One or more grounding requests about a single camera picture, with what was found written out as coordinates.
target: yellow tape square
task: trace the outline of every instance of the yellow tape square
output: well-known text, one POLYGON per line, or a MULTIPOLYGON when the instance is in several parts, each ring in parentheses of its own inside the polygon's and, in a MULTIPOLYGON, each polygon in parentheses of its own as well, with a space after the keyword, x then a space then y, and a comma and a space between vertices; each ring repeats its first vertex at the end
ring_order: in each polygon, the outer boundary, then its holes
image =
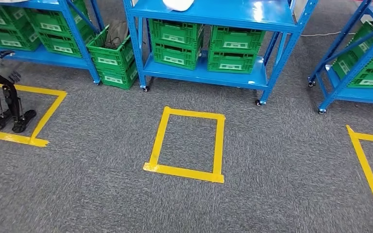
POLYGON ((59 107, 59 105, 64 100, 64 98, 67 96, 67 92, 40 88, 40 87, 23 86, 23 85, 15 85, 15 88, 18 91, 27 91, 27 92, 33 92, 33 93, 38 93, 38 94, 53 95, 53 96, 57 96, 57 98, 53 102, 53 104, 49 107, 47 112, 43 115, 41 120, 38 122, 38 124, 36 125, 30 137, 21 136, 21 135, 12 134, 12 133, 0 132, 0 140, 17 142, 17 143, 22 143, 22 144, 27 144, 27 145, 37 146, 37 147, 46 147, 49 141, 36 138, 36 136, 39 134, 39 132, 41 132, 42 128, 48 122, 49 118, 52 116, 52 114, 59 107))
POLYGON ((367 178, 370 189, 373 193, 373 172, 370 164, 368 163, 367 157, 365 157, 364 150, 362 149, 360 140, 373 141, 373 135, 366 133, 355 133, 349 125, 347 125, 348 133, 353 143, 358 160, 361 163, 362 170, 364 171, 365 177, 367 178))
POLYGON ((150 160, 148 163, 144 164, 144 170, 173 176, 192 178, 197 180, 224 183, 224 176, 221 174, 224 124, 225 116, 222 114, 172 109, 166 106, 164 108, 164 112, 162 113, 161 122, 159 123, 158 127, 158 132, 156 133, 156 138, 153 145, 150 160), (212 173, 158 164, 159 153, 161 152, 165 130, 167 129, 168 120, 171 114, 184 117, 200 117, 217 120, 217 129, 215 132, 214 165, 212 168, 212 173))

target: gray carpet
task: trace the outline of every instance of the gray carpet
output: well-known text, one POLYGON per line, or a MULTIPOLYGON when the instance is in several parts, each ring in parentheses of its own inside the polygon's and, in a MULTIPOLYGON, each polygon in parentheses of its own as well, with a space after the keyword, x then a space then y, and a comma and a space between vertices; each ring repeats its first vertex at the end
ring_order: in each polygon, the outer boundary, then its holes
MULTIPOLYGON (((106 23, 124 18, 121 1, 99 5, 106 23)), ((339 31, 354 7, 320 1, 304 34, 339 31)), ((0 233, 373 233, 345 128, 373 133, 373 105, 337 101, 321 116, 320 90, 306 87, 334 38, 301 38, 262 107, 245 89, 155 79, 149 93, 123 91, 84 70, 21 64, 21 84, 68 96, 38 136, 48 147, 0 141, 0 233), (224 184, 142 170, 164 106, 225 114, 224 184)), ((38 117, 53 101, 20 95, 38 117)), ((214 121, 171 116, 159 162, 210 171, 214 137, 214 121)), ((373 142, 362 145, 373 169, 373 142)))

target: stacked green crates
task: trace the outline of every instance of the stacked green crates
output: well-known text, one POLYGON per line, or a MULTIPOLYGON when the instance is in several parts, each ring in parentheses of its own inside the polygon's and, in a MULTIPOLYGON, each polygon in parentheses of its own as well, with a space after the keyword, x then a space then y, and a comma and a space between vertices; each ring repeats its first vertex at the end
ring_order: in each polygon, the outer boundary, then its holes
MULTIPOLYGON (((349 44, 358 41, 371 32, 373 32, 373 24, 370 22, 365 22, 349 44)), ((332 67, 340 79, 345 77, 345 75, 352 69, 352 67, 365 54, 372 44, 373 37, 337 58, 332 67)), ((351 81, 351 83, 348 84, 348 87, 373 88, 373 59, 370 60, 370 62, 360 71, 360 73, 351 81)))
MULTIPOLYGON (((84 16, 89 18, 84 0, 74 0, 73 3, 84 16)), ((73 8, 69 7, 69 10, 82 39, 88 43, 95 37, 95 33, 73 8)), ((38 9, 25 9, 25 12, 48 51, 72 57, 82 57, 62 12, 38 9)))
POLYGON ((153 59, 194 70, 203 45, 203 24, 149 19, 153 59))
POLYGON ((216 72, 252 72, 265 31, 212 26, 208 70, 216 72))
POLYGON ((109 25, 86 47, 104 85, 129 90, 138 75, 130 36, 116 48, 105 47, 109 25))
POLYGON ((35 51, 40 40, 28 22, 25 10, 0 6, 0 48, 35 51))

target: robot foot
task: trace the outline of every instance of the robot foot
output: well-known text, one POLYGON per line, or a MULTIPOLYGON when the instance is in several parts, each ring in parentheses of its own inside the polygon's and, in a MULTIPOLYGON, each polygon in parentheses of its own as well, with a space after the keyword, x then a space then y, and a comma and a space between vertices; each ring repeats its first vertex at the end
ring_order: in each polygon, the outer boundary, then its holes
POLYGON ((15 122, 14 127, 12 128, 12 131, 15 133, 21 133, 25 131, 26 126, 35 116, 36 116, 35 110, 29 110, 25 112, 25 114, 23 115, 24 119, 19 122, 15 122))
POLYGON ((6 110, 1 116, 0 116, 0 130, 5 128, 6 123, 8 122, 9 119, 11 119, 11 111, 6 110))

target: humanoid robot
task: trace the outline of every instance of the humanoid robot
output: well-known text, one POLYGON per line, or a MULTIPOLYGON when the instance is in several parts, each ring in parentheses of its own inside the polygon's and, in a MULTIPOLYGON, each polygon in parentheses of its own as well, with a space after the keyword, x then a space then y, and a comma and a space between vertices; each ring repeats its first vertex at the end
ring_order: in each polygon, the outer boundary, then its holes
POLYGON ((0 101, 0 130, 6 126, 7 121, 11 118, 14 121, 12 131, 21 133, 25 131, 28 123, 36 116, 35 110, 29 110, 23 113, 22 103, 17 95, 14 84, 20 80, 20 75, 12 68, 5 66, 2 61, 6 55, 13 54, 11 50, 0 51, 0 84, 2 84, 5 102, 8 110, 3 111, 0 101))

